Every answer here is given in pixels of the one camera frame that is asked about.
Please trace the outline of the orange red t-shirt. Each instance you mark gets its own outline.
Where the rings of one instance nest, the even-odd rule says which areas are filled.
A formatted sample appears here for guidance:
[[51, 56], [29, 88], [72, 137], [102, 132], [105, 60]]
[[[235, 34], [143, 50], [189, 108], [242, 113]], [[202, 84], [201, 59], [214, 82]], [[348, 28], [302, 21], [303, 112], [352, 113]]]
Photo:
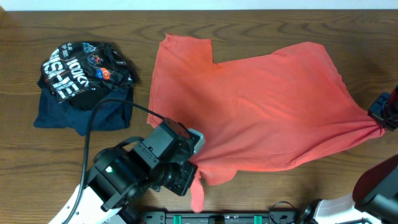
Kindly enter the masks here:
[[313, 42], [215, 63], [211, 40], [168, 34], [159, 44], [149, 108], [148, 124], [168, 117], [205, 137], [192, 157], [196, 213], [204, 209], [204, 182], [293, 169], [384, 134], [351, 97], [324, 46]]

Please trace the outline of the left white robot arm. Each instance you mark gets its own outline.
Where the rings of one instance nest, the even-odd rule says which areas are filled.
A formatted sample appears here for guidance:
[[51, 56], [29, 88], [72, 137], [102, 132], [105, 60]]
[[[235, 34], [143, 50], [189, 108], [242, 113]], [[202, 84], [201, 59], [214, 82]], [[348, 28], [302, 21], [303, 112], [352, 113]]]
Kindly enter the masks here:
[[74, 192], [52, 223], [104, 223], [149, 188], [165, 187], [178, 196], [187, 193], [197, 171], [189, 161], [188, 143], [138, 141], [130, 151], [125, 150], [127, 144], [97, 154], [81, 198]]

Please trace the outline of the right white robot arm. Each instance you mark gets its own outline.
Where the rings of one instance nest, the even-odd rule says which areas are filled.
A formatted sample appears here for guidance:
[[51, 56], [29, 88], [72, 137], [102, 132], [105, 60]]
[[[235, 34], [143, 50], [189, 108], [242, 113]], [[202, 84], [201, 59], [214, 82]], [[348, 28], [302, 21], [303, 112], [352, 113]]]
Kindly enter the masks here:
[[[379, 95], [368, 116], [381, 128], [397, 131], [397, 85]], [[366, 171], [351, 195], [318, 199], [302, 213], [291, 214], [290, 223], [397, 223], [397, 154]], [[282, 217], [277, 221], [289, 223]]]

